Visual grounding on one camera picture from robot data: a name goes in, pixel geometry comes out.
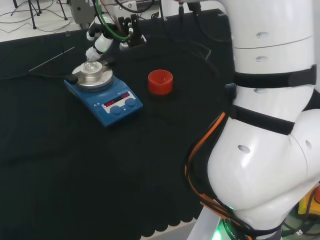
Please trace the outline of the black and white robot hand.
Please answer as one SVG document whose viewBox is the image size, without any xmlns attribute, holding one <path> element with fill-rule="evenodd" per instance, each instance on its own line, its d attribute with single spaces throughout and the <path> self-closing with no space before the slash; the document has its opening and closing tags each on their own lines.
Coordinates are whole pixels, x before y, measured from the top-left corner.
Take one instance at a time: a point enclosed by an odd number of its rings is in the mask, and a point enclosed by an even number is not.
<svg viewBox="0 0 320 240">
<path fill-rule="evenodd" d="M 85 52 L 87 61 L 99 61 L 103 54 L 110 52 L 113 45 L 119 46 L 120 50 L 128 48 L 127 42 L 117 42 L 113 39 L 109 31 L 104 30 L 104 26 L 98 19 L 98 16 L 94 18 L 86 32 L 86 38 L 93 42 L 93 45 Z"/>
</svg>

